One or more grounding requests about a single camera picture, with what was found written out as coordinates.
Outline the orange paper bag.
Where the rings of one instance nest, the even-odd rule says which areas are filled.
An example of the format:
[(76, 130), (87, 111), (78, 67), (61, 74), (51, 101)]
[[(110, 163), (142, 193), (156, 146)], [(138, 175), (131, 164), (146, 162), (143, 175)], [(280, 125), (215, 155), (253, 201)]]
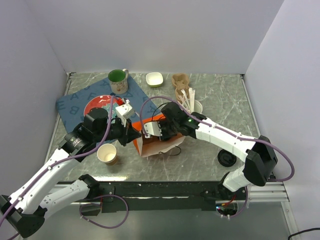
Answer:
[(140, 121), (134, 122), (132, 127), (141, 133), (141, 137), (133, 140), (133, 145), (143, 158), (160, 153), (167, 153), (172, 148), (179, 146), (186, 138), (180, 133), (166, 141), (159, 140), (157, 136), (145, 138)]

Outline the brown paper cup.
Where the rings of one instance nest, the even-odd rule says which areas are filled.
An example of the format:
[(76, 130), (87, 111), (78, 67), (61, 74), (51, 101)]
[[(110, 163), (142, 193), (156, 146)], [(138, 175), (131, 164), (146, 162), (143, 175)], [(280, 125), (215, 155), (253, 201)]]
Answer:
[(97, 150), (97, 158), (108, 166), (113, 166), (117, 163), (117, 149), (112, 144), (103, 144)]

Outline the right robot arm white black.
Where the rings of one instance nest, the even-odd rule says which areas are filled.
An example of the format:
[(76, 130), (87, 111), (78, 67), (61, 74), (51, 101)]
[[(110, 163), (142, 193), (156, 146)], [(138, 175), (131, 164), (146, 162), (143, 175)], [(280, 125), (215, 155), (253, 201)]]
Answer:
[(248, 185), (263, 187), (273, 172), (278, 159), (268, 138), (254, 138), (223, 127), (203, 114), (183, 110), (169, 102), (162, 109), (164, 120), (160, 129), (168, 134), (182, 134), (211, 143), (232, 154), (244, 164), (226, 173), (218, 184), (219, 195), (230, 199), (240, 188)]

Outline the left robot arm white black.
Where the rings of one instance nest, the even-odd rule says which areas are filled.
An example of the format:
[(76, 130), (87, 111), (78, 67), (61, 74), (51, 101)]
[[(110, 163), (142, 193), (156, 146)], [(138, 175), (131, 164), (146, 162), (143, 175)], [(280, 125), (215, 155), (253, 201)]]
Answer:
[(132, 127), (130, 117), (135, 111), (131, 106), (117, 106), (115, 112), (116, 117), (112, 118), (112, 111), (99, 107), (91, 109), (25, 185), (11, 195), (1, 195), (2, 219), (7, 220), (18, 235), (28, 238), (46, 219), (68, 204), (79, 200), (94, 201), (98, 197), (100, 184), (89, 174), (55, 193), (49, 192), (63, 175), (97, 150), (97, 143), (117, 140), (125, 146), (141, 136)]

